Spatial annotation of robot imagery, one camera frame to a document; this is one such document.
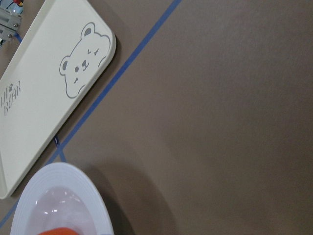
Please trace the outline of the white plate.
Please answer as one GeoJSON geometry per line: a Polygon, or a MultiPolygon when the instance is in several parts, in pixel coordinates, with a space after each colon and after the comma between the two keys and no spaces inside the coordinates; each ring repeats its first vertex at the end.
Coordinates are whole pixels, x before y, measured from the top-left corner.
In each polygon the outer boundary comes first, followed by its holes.
{"type": "Polygon", "coordinates": [[[38,235],[69,228],[79,235],[112,235],[112,222],[99,191],[79,168],[63,162],[44,166],[18,201],[10,233],[38,235]]]}

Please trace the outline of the orange fruit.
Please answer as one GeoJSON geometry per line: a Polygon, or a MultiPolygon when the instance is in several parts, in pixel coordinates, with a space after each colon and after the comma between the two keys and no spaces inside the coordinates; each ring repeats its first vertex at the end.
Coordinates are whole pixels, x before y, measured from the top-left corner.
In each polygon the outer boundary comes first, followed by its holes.
{"type": "Polygon", "coordinates": [[[79,235],[75,230],[67,227],[59,227],[51,230],[43,231],[38,235],[79,235]]]}

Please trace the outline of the cream bear tray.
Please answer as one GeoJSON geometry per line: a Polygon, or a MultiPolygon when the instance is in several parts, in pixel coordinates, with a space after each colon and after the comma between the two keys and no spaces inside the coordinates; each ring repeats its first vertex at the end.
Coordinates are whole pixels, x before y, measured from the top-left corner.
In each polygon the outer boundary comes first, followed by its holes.
{"type": "Polygon", "coordinates": [[[47,0],[0,80],[0,197],[9,197],[116,49],[87,0],[47,0]]]}

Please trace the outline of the aluminium frame post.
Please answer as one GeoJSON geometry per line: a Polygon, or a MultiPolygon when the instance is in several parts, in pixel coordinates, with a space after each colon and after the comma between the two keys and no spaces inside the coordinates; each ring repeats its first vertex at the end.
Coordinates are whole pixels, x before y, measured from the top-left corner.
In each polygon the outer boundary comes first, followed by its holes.
{"type": "Polygon", "coordinates": [[[17,36],[21,25],[23,7],[12,2],[0,7],[0,47],[17,36]]]}

